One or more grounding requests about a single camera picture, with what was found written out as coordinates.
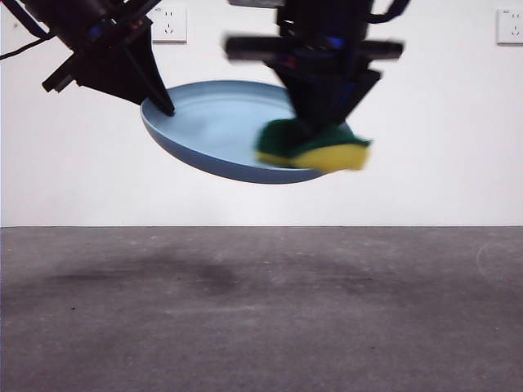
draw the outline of black cable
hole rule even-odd
[[[43,43],[45,41],[48,41],[49,39],[51,39],[53,37],[54,37],[54,35],[49,35],[49,36],[47,36],[45,38],[40,38],[40,39],[38,39],[38,40],[36,40],[34,42],[28,43],[27,45],[25,45],[25,46],[23,46],[21,48],[16,49],[15,51],[11,51],[9,53],[6,53],[5,55],[1,55],[0,56],[0,61],[8,59],[9,57],[13,57],[13,56],[19,55],[23,51],[27,51],[28,49],[30,49],[32,47],[36,47],[37,45],[40,45],[41,43]]]
[[[386,23],[393,20],[397,16],[400,16],[405,11],[405,8],[409,5],[410,0],[394,0],[389,7],[388,11],[382,15],[370,14],[367,21],[370,24]]]

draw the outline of wire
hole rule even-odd
[[[9,57],[13,57],[13,56],[16,56],[16,55],[19,55],[20,53],[22,53],[23,51],[27,51],[28,49],[32,48],[32,47],[36,47],[37,45],[40,45],[41,43],[45,42],[45,41],[48,41],[49,39],[53,38],[54,35],[49,35],[45,38],[40,38],[34,42],[31,42],[31,43],[28,43],[27,45],[19,48],[19,49],[16,49],[15,51],[10,51],[9,53],[6,53],[5,55],[1,55],[0,56],[0,61],[2,60],[5,60],[5,59],[8,59]]]

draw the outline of green scouring pad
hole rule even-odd
[[[269,122],[257,142],[257,159],[281,167],[313,168],[322,172],[363,168],[370,140],[349,127],[329,125],[314,135],[297,119]]]

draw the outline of white wall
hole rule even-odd
[[[384,8],[387,2],[378,2]],[[273,11],[191,0],[189,44],[156,47],[168,86],[216,78],[277,82],[230,65],[225,31],[272,33]],[[351,115],[375,139],[362,172],[251,185],[161,150],[137,106],[44,80],[68,55],[49,42],[3,65],[2,223],[12,225],[521,225],[523,47],[496,47],[496,7],[522,1],[413,0],[373,28],[404,38],[397,63]],[[4,11],[2,52],[31,37]]]

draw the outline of robotic claw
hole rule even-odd
[[[341,124],[381,78],[373,60],[398,59],[399,42],[365,41],[369,23],[401,15],[409,0],[394,0],[384,15],[373,0],[230,0],[234,5],[275,7],[280,37],[229,38],[234,60],[261,60],[287,87],[297,119],[310,133]]]
[[[150,98],[159,110],[174,114],[151,50],[151,21],[145,16],[160,0],[21,1],[49,33],[18,0],[3,0],[33,35],[41,40],[57,36],[74,52],[43,83],[47,91],[61,91],[76,80],[137,104]],[[262,131],[258,159],[322,172],[361,168],[370,142],[341,124],[381,77],[369,69],[370,63],[398,59],[403,51],[400,42],[366,40],[367,28],[401,15],[409,0],[392,0],[382,15],[371,12],[373,0],[230,3],[277,9],[278,37],[229,38],[226,53],[232,60],[260,60],[271,67],[286,86],[296,114]]]

